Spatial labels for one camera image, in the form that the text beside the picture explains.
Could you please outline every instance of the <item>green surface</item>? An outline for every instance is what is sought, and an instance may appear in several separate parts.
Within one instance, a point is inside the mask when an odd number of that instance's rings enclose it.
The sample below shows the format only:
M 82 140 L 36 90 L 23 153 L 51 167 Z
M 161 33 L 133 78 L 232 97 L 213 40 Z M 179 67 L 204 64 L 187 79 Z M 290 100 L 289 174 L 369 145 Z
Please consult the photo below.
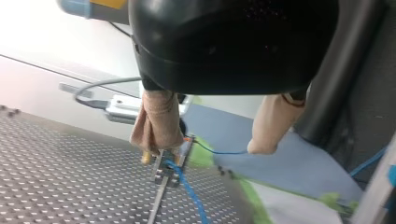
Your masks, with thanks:
M 204 139 L 197 136 L 195 140 L 200 142 L 205 147 L 212 149 Z M 215 165 L 215 163 L 213 162 L 213 154 L 205 150 L 203 147 L 201 147 L 198 144 L 194 144 L 192 146 L 192 150 L 189 156 L 189 162 L 193 163 L 196 166 L 202 166 L 202 167 Z
M 253 208 L 253 221 L 255 224 L 272 224 L 273 222 L 268 216 L 267 211 L 262 205 L 262 200 L 257 194 L 256 190 L 248 183 L 246 179 L 238 179 L 242 190 L 247 195 L 247 200 Z
M 196 137 L 196 140 L 198 142 L 200 142 L 202 145 L 204 145 L 205 147 L 215 150 L 204 139 L 202 139 L 200 137 Z M 201 166 L 201 167 L 209 167 L 209 166 L 215 165 L 215 163 L 213 161 L 213 154 L 211 152 L 205 150 L 203 147 L 199 146 L 198 144 L 194 144 L 191 154 L 189 156 L 189 161 L 193 165 Z M 253 208 L 253 220 L 254 220 L 255 224 L 272 224 L 272 221 L 269 218 L 268 213 L 266 212 L 266 210 L 262 204 L 262 201 L 261 201 L 260 197 L 258 196 L 256 190 L 250 185 L 250 183 L 248 181 L 254 182 L 259 185 L 263 185 L 268 188 L 278 189 L 278 190 L 285 191 L 287 193 L 291 193 L 291 194 L 298 195 L 301 197 L 320 201 L 320 202 L 326 204 L 327 206 L 329 206 L 331 209 L 334 209 L 335 211 L 337 211 L 339 213 L 343 213 L 343 214 L 347 213 L 346 209 L 338 204 L 338 201 L 340 199 L 340 194 L 338 194 L 336 192 L 329 192 L 329 193 L 321 196 L 319 199 L 317 199 L 317 198 L 303 195 L 298 192 L 284 190 L 277 186 L 266 184 L 261 181 L 252 180 L 252 179 L 249 179 L 242 175 L 237 175 L 235 177 L 235 179 L 236 179 L 236 181 L 238 181 L 240 183 L 242 190 L 245 192 L 245 194 L 247 196 L 247 200 L 249 201 L 250 205 Z M 351 210 L 353 212 L 354 210 L 356 210 L 357 206 L 358 206 L 358 203 L 351 203 L 347 210 Z
M 196 140 L 200 142 L 205 147 L 213 149 L 204 139 L 200 137 L 196 137 Z M 189 156 L 189 162 L 193 165 L 201 166 L 201 167 L 209 167 L 215 165 L 213 162 L 213 153 L 205 150 L 203 147 L 198 144 L 194 144 L 191 154 Z M 248 180 L 238 175 L 235 179 L 242 188 L 242 191 L 246 194 L 247 201 L 253 208 L 253 220 L 255 224 L 272 224 L 272 221 L 268 217 L 268 214 L 262 204 L 262 201 L 257 195 L 256 190 L 248 183 Z

